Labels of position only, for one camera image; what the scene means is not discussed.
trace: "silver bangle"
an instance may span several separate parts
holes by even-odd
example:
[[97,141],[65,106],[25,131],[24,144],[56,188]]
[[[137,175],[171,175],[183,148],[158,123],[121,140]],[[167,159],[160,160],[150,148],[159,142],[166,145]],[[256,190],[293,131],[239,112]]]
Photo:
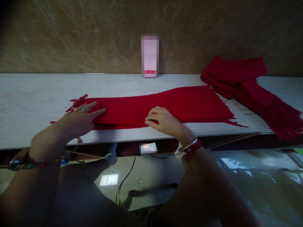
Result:
[[186,149],[188,149],[189,147],[191,147],[192,145],[194,145],[196,142],[198,142],[198,137],[196,137],[190,144],[188,144],[186,147],[180,147],[179,148],[179,151],[184,151],[184,150],[186,150]]

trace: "reflective floor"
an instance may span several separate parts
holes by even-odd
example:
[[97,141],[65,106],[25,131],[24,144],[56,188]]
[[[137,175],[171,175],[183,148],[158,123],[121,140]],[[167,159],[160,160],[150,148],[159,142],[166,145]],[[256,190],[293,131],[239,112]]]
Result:
[[[210,152],[218,165],[238,187],[261,226],[303,226],[303,174],[286,154],[273,150]],[[118,158],[95,181],[100,191],[116,201],[118,187],[129,173],[134,157]],[[0,192],[14,173],[0,170]],[[167,159],[136,157],[130,175],[123,182],[120,200],[129,191],[144,191],[133,197],[129,210],[162,204],[174,193],[165,185],[180,182],[184,170],[172,154]]]

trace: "folded red scarf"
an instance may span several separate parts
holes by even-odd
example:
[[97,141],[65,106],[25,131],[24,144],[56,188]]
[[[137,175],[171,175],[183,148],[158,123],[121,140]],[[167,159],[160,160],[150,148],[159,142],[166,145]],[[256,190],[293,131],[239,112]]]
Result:
[[97,105],[91,112],[107,108],[104,114],[94,120],[95,130],[147,127],[144,123],[145,118],[156,106],[165,107],[183,123],[225,122],[238,125],[229,121],[234,114],[210,86],[181,87],[157,94],[133,97],[87,98],[85,95],[71,101],[74,105],[66,112],[93,101],[97,101]]
[[227,99],[234,98],[263,118],[282,140],[294,140],[303,131],[301,112],[257,84],[266,73],[263,58],[228,61],[214,57],[200,78]]

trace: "scarf fringe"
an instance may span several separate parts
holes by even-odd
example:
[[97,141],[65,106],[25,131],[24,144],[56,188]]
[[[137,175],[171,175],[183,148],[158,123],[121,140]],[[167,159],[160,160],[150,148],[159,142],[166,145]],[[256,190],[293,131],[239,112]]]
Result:
[[230,121],[230,120],[225,120],[225,121],[222,121],[222,122],[223,122],[223,123],[230,124],[230,125],[236,125],[236,126],[248,128],[248,126],[239,125],[237,122],[233,122],[233,121]]
[[294,137],[303,132],[302,112],[283,102],[276,97],[268,108],[264,110],[264,117],[267,118],[269,127],[276,135],[286,141],[295,141]]
[[66,112],[74,111],[75,108],[78,108],[79,106],[81,106],[84,103],[87,96],[88,95],[85,94],[84,96],[80,97],[79,99],[70,100],[71,102],[74,102],[74,104]]

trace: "pink box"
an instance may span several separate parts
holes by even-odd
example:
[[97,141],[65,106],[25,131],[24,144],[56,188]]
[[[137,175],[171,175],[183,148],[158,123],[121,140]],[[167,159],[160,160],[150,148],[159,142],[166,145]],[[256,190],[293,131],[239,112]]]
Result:
[[142,76],[154,78],[159,75],[159,37],[143,35],[141,37]]

